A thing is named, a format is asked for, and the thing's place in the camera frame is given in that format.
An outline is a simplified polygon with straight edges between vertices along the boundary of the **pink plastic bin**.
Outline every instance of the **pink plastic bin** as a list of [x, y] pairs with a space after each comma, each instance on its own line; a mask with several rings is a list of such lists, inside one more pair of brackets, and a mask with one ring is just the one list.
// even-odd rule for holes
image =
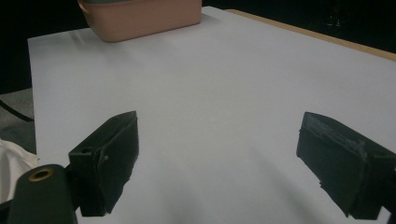
[[152, 35], [201, 21], [202, 0], [117, 1], [78, 0], [87, 23], [106, 42]]

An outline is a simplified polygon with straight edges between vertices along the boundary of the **black cable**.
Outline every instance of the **black cable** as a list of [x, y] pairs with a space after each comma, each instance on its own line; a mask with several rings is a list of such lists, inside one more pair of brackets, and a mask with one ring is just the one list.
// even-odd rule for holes
[[27, 116], [24, 116], [23, 114], [21, 114], [20, 112], [16, 111], [15, 109], [13, 109], [11, 106], [6, 105], [3, 101], [0, 100], [0, 106], [3, 107], [6, 111], [8, 111], [9, 113], [11, 113], [13, 116], [22, 119], [24, 121], [34, 121], [34, 119], [31, 119]]

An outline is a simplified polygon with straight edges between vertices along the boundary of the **table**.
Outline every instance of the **table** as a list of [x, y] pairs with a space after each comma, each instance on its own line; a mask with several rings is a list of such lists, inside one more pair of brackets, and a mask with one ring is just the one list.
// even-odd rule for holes
[[136, 110], [140, 156], [113, 213], [79, 223], [386, 223], [346, 218], [296, 157], [305, 111], [395, 150], [396, 63], [204, 7], [198, 25], [115, 44], [29, 39], [37, 154]]

